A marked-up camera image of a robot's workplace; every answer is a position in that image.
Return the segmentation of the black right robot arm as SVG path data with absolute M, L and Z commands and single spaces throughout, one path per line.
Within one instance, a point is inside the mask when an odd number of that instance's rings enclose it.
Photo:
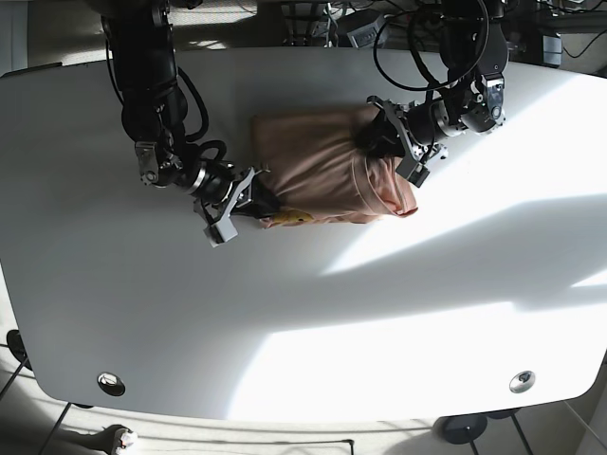
M 257 220 L 278 212 L 259 170 L 239 171 L 227 145 L 206 140 L 210 119 L 187 73 L 176 64 L 168 1 L 108 1 L 99 11 L 106 66 L 135 148 L 143 184 L 174 187 L 193 199 L 213 246 L 233 239 L 232 215 Z

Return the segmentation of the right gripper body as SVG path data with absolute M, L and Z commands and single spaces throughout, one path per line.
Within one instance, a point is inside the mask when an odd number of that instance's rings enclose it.
M 271 215 L 271 191 L 250 167 L 235 173 L 230 164 L 201 164 L 191 184 L 193 210 L 205 222 L 204 233 L 212 247 L 238 235 L 233 214 L 255 219 Z

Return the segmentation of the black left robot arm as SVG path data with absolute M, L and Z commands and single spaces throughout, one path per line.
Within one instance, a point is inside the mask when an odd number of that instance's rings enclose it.
M 409 12 L 407 41 L 414 64 L 425 80 L 417 104 L 368 98 L 378 112 L 356 137 L 367 155 L 397 157 L 397 173 L 420 187 L 429 164 L 448 155 L 445 140 L 465 132 L 484 135 L 503 125 L 505 78 L 509 53 L 501 28 L 503 1 L 438 1 L 419 3 Z M 415 41 L 417 26 L 437 19 L 439 54 L 447 68 L 440 82 L 425 65 Z

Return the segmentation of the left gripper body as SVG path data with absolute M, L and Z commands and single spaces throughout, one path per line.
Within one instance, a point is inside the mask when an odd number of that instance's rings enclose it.
M 443 100 L 398 104 L 370 96 L 366 102 L 377 114 L 365 127 L 365 153 L 399 158 L 396 173 L 420 188 L 430 174 L 429 161 L 445 150 L 440 140 L 447 134 L 438 122 L 444 119 Z

